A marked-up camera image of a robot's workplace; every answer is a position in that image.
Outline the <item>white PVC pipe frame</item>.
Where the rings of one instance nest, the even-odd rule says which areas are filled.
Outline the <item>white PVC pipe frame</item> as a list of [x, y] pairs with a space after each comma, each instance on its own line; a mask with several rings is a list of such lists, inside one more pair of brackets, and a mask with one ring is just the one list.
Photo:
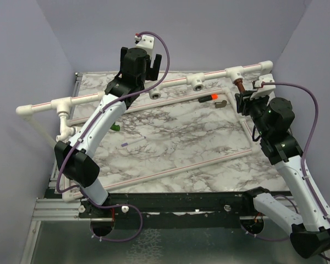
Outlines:
[[[185, 102], [185, 101], [197, 99], [201, 96], [211, 95], [212, 93], [226, 94], [227, 97], [230, 97], [231, 92], [224, 89], [213, 90], [209, 92], [201, 92], [201, 90], [204, 88], [204, 82], [214, 79], [220, 79], [220, 78], [228, 78], [232, 82], [234, 82], [236, 79], [243, 79], [245, 75], [251, 73], [259, 72], [261, 75], [270, 74], [272, 69], [273, 69], [273, 62], [270, 60], [266, 60], [253, 65], [230, 67], [224, 70], [207, 72], [207, 73], [188, 74], [185, 77], [172, 79], [172, 80], [165, 80], [161, 83], [158, 83], [157, 81], [150, 81], [145, 84], [145, 88], [149, 89], [147, 93], [149, 94], [149, 97], [152, 100], [159, 99], [161, 97], [161, 90], [169, 87], [187, 85], [187, 86], [191, 86], [194, 89], [195, 93], [188, 96], [166, 99], [161, 102], [155, 102], [155, 103], [129, 108], [126, 112], [131, 113], [131, 112], [151, 109], [153, 107], [171, 105], [172, 103]], [[63, 97], [63, 98], [54, 99], [50, 102], [45, 102], [35, 105], [29, 104], [29, 105], [19, 106], [16, 108], [16, 114], [21, 116], [23, 120], [27, 121], [41, 136], [43, 136], [47, 140], [49, 145], [53, 147], [57, 142], [56, 139], [53, 139], [47, 133], [46, 129], [33, 118], [33, 115], [35, 113], [55, 110], [57, 112], [57, 115], [59, 112], [66, 112], [70, 116], [71, 108], [77, 105], [102, 101], [103, 96], [104, 96], [104, 92], [99, 91], [97, 93], [93, 93], [89, 95], [83, 95], [77, 97]], [[74, 127], [74, 125], [86, 123], [88, 120], [89, 120], [88, 117], [80, 118], [80, 119], [69, 118], [68, 125], [70, 127]]]

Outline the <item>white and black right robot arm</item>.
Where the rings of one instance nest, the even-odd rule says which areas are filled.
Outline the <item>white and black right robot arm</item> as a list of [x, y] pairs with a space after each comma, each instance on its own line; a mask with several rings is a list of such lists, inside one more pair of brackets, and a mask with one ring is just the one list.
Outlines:
[[292, 105], [284, 98], [251, 98], [252, 94], [235, 94], [236, 110], [251, 117], [263, 154], [283, 177], [299, 212], [282, 205], [263, 187], [244, 192], [241, 207], [247, 215], [261, 212], [274, 221], [305, 259], [330, 250], [330, 207], [302, 162], [301, 147], [289, 132], [295, 118]]

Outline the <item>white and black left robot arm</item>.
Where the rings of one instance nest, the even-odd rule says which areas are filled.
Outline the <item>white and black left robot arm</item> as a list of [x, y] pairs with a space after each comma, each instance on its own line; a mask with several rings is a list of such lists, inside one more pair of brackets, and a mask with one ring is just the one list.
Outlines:
[[120, 70], [107, 84], [96, 110], [68, 142], [58, 141], [54, 147], [59, 175], [76, 182], [93, 201], [91, 210], [99, 217], [109, 214], [111, 204], [98, 179], [100, 168], [92, 158], [111, 126], [144, 90], [145, 81], [157, 80], [162, 57], [153, 57], [152, 51], [150, 47], [123, 47]]

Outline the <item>brown plastic faucet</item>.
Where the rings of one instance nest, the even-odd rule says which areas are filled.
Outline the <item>brown plastic faucet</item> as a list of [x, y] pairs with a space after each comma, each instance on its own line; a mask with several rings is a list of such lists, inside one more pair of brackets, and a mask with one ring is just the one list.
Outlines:
[[245, 88], [243, 85], [243, 80], [242, 79], [236, 79], [234, 81], [234, 85], [237, 87], [238, 91], [243, 94], [245, 92]]

